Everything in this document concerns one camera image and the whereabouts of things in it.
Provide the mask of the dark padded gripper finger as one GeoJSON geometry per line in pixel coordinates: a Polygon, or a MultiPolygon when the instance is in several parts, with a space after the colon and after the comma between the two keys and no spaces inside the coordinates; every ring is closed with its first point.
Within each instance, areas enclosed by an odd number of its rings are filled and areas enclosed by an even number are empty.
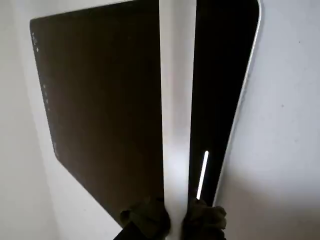
{"type": "Polygon", "coordinates": [[[209,206],[197,198],[191,200],[181,229],[182,240],[224,240],[226,211],[221,206],[209,206]]]}
{"type": "Polygon", "coordinates": [[[162,197],[146,198],[120,213],[123,225],[116,240],[164,240],[171,220],[162,197]]]}

